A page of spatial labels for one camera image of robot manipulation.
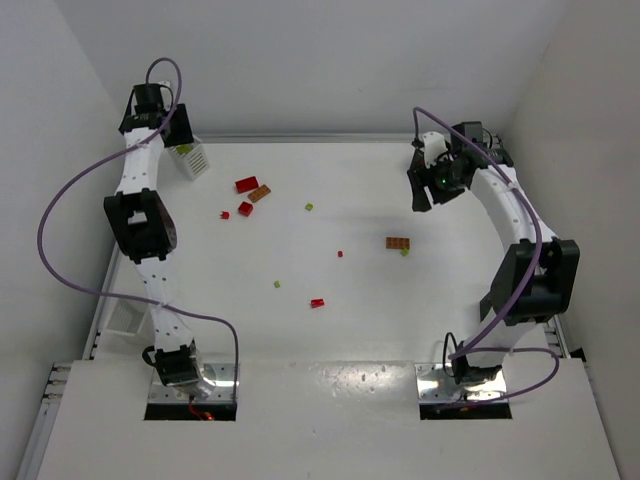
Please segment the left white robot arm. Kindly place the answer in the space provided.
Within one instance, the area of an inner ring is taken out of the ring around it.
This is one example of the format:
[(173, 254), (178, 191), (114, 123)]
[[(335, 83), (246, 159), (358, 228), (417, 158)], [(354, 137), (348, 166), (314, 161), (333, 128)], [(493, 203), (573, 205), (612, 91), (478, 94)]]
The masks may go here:
[(157, 192), (161, 155), (179, 140), (193, 138), (183, 104), (165, 104), (158, 83), (132, 88), (119, 127), (127, 153), (118, 187), (103, 201), (121, 253), (136, 268), (146, 295), (153, 345), (143, 359), (154, 367), (165, 387), (194, 394), (201, 381), (195, 339), (181, 316), (169, 306), (178, 299), (171, 255), (177, 247), (175, 224)]

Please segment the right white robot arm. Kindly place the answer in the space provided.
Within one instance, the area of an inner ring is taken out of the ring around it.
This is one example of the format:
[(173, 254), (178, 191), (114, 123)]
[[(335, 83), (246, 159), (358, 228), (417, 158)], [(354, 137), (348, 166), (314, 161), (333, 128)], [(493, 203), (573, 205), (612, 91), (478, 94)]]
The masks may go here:
[(504, 258), (479, 302), (480, 324), (445, 360), (458, 384), (494, 378), (505, 356), (535, 325), (568, 309), (580, 250), (561, 239), (536, 212), (501, 144), (479, 122), (454, 126), (454, 135), (416, 132), (407, 171), (412, 209), (425, 213), (466, 192), (484, 207)]

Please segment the lime lego brick front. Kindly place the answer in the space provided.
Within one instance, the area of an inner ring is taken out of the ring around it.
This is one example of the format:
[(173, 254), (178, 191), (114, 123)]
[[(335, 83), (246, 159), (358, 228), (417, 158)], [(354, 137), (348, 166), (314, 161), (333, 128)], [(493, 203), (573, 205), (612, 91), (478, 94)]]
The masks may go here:
[(178, 155), (186, 155), (193, 150), (192, 144), (183, 144), (175, 147), (175, 151)]

